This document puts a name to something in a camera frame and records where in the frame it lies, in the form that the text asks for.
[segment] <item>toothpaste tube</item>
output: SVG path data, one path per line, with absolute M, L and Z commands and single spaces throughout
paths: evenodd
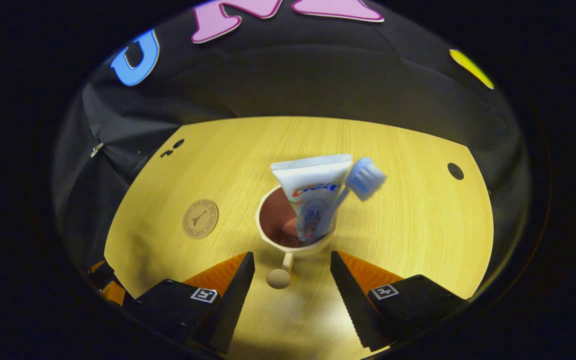
M 341 190 L 348 169 L 353 164 L 349 153 L 309 157 L 270 165 L 286 198 L 297 214 L 297 235 L 302 242 L 314 242 L 313 234 L 323 212 Z M 326 234 L 329 228 L 318 233 Z

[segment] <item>toothbrush handle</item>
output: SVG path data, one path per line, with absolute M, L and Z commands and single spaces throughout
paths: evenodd
M 320 234 L 321 232 L 323 232 L 323 231 L 327 232 L 329 230 L 330 223 L 332 222 L 332 219 L 335 216 L 337 209 L 339 208 L 341 203 L 346 199 L 349 192 L 350 192 L 350 190 L 348 189 L 348 187 L 347 186 L 344 187 L 343 190 L 341 191 L 341 193 L 339 193 L 339 195 L 336 198 L 334 198 L 333 203 L 324 211 L 324 213 L 321 216 L 321 219 L 319 221 L 319 224 L 317 225 L 317 228 L 315 229 L 314 237 L 316 239 L 318 237 L 322 237 L 323 235 L 325 235 L 325 234 Z

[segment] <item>blue letter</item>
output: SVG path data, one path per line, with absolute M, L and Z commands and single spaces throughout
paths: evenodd
M 157 41 L 157 36 L 155 36 L 155 29 L 139 36 L 134 42 L 139 44 L 143 53 L 143 58 L 136 67 L 130 66 L 128 59 L 126 59 L 127 47 L 117 54 L 110 64 L 110 68 L 114 69 L 119 80 L 128 87 L 137 85 L 146 79 L 160 58 L 160 44 Z

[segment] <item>toothbrush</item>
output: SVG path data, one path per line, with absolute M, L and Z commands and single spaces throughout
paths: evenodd
M 370 157 L 362 157 L 355 162 L 350 173 L 345 178 L 345 187 L 334 199 L 333 203 L 328 207 L 319 221 L 317 228 L 313 233 L 313 239 L 320 239 L 330 229 L 330 223 L 335 216 L 339 206 L 346 199 L 350 190 L 357 195 L 361 201 L 366 201 L 368 198 L 382 187 L 386 181 L 386 175 L 374 166 L 373 160 Z

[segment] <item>wooden surface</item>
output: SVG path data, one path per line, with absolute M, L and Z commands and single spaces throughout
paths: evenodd
M 284 254 L 261 239 L 254 219 L 277 185 L 270 164 L 341 153 L 371 157 L 386 183 L 366 202 L 350 194 L 329 248 L 295 259 L 290 286 L 272 289 L 266 275 Z M 463 180 L 448 163 L 461 168 Z M 210 235 L 193 239 L 182 219 L 199 199 L 217 204 L 219 221 Z M 184 281 L 252 251 L 256 271 L 227 358 L 360 359 L 371 352 L 361 347 L 330 275 L 331 250 L 403 278 L 423 274 L 468 298 L 486 271 L 492 239 L 487 188 L 465 146 L 365 121 L 279 116 L 182 126 L 128 190 L 105 257 L 139 297 L 161 280 Z

